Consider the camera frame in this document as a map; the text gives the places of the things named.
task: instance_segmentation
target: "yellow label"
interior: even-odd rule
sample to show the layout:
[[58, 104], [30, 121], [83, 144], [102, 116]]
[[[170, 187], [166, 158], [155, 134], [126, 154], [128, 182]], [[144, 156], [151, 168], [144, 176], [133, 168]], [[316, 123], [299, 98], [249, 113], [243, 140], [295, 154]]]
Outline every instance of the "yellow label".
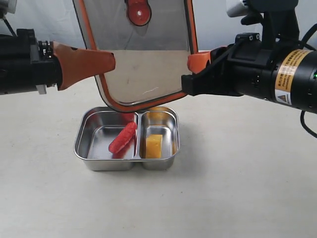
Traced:
[[276, 90], [291, 92], [297, 67], [310, 52], [312, 51], [294, 50], [285, 58], [277, 74], [275, 82]]

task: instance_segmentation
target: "warning label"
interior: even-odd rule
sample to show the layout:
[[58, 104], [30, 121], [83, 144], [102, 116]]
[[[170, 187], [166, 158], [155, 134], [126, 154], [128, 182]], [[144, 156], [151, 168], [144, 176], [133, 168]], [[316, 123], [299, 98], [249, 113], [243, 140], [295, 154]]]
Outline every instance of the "warning label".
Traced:
[[275, 97], [280, 103], [292, 105], [291, 89], [297, 67], [303, 59], [312, 51], [292, 51], [283, 61], [275, 82]]

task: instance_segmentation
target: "stainless steel container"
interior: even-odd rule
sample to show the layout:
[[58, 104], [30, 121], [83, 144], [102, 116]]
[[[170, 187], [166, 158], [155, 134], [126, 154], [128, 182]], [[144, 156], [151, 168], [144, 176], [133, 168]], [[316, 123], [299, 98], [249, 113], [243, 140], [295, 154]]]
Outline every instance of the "stainless steel container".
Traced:
[[[110, 143], [131, 121], [137, 125], [136, 136], [118, 154], [109, 152]], [[163, 135], [160, 159], [145, 159], [146, 138]], [[75, 154], [93, 171], [126, 171], [136, 163], [147, 170], [166, 170], [173, 165], [179, 151], [178, 117], [167, 107], [124, 114], [108, 107], [93, 108], [85, 113], [74, 144]]]

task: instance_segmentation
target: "red sausage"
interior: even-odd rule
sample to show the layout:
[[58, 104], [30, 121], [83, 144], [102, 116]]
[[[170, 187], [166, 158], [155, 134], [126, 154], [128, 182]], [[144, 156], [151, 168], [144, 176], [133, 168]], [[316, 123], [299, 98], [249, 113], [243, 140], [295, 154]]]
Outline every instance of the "red sausage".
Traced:
[[135, 135], [137, 125], [135, 122], [129, 122], [128, 125], [119, 133], [114, 141], [109, 145], [109, 151], [113, 154], [118, 153], [129, 143], [130, 139]]

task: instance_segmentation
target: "robotic arm camera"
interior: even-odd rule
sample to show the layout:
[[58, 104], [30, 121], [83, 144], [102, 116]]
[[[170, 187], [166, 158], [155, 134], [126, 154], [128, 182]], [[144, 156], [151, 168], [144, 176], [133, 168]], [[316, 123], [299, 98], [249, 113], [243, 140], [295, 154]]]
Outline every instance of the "robotic arm camera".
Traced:
[[262, 40], [259, 33], [243, 33], [233, 44], [205, 53], [211, 59], [208, 66], [183, 75], [183, 91], [192, 96], [248, 95], [300, 109], [302, 126], [317, 137], [304, 122], [305, 112], [317, 114], [317, 52], [307, 44], [317, 24], [299, 40], [298, 2], [227, 0], [230, 17], [245, 16], [242, 25], [263, 26]]

